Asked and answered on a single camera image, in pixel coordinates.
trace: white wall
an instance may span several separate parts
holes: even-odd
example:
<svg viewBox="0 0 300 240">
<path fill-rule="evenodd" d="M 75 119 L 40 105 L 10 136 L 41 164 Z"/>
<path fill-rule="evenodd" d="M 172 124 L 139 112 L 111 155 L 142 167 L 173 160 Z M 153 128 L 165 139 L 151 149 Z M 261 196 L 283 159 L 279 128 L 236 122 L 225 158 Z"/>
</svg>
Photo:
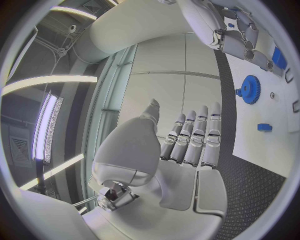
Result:
<svg viewBox="0 0 300 240">
<path fill-rule="evenodd" d="M 175 34 L 139 43 L 118 125 L 139 116 L 155 98 L 160 104 L 157 135 L 164 138 L 181 111 L 187 114 L 191 110 L 197 112 L 201 105 L 210 108 L 213 102 L 221 104 L 220 80 L 189 72 L 219 76 L 214 51 L 195 34 Z"/>
</svg>

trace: blue object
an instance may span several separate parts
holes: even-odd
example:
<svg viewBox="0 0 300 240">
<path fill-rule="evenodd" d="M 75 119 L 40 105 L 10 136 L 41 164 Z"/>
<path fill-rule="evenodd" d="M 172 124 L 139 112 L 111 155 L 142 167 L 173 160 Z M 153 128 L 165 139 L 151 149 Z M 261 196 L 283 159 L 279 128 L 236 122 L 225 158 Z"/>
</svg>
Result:
<svg viewBox="0 0 300 240">
<path fill-rule="evenodd" d="M 246 104 L 255 104 L 261 95 L 261 83 L 256 76 L 248 75 L 235 95 L 242 97 Z"/>
<path fill-rule="evenodd" d="M 260 132 L 272 132 L 272 126 L 267 123 L 257 124 L 257 130 Z"/>
<path fill-rule="evenodd" d="M 277 47 L 275 47 L 272 61 L 276 64 L 276 66 L 278 66 L 281 69 L 286 69 L 287 67 L 287 61 L 283 56 L 282 52 Z"/>
</svg>

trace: blue block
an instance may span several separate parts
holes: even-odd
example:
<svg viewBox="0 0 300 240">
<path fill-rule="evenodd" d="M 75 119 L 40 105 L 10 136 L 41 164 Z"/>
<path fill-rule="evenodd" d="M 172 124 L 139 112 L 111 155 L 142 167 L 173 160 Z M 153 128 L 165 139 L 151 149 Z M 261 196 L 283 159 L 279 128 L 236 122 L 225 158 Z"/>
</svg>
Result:
<svg viewBox="0 0 300 240">
<path fill-rule="evenodd" d="M 257 124 L 257 130 L 260 132 L 272 132 L 272 126 L 267 123 Z"/>
<path fill-rule="evenodd" d="M 274 62 L 274 64 L 276 64 L 281 69 L 286 69 L 286 67 L 287 67 L 287 61 L 286 61 L 285 57 L 283 56 L 282 52 L 277 47 L 275 47 L 272 61 Z"/>
</svg>

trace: blue gear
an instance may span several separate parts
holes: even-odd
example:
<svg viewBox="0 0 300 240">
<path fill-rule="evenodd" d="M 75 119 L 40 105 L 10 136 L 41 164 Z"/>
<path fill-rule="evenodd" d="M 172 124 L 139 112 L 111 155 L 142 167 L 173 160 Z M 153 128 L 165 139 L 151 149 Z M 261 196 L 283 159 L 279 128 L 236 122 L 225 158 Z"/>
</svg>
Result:
<svg viewBox="0 0 300 240">
<path fill-rule="evenodd" d="M 261 83 L 256 76 L 248 75 L 235 94 L 242 97 L 246 104 L 255 104 L 261 95 Z"/>
</svg>

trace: black textured floor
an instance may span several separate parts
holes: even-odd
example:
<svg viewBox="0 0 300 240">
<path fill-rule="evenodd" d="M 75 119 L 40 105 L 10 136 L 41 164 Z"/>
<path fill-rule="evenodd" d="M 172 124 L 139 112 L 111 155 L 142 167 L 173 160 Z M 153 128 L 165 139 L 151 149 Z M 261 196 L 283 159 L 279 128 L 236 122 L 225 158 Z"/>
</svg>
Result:
<svg viewBox="0 0 300 240">
<path fill-rule="evenodd" d="M 231 240 L 246 230 L 273 201 L 285 177 L 233 155 L 236 96 L 226 55 L 215 50 L 222 94 L 222 140 L 218 170 L 225 183 L 228 210 L 215 240 Z"/>
</svg>

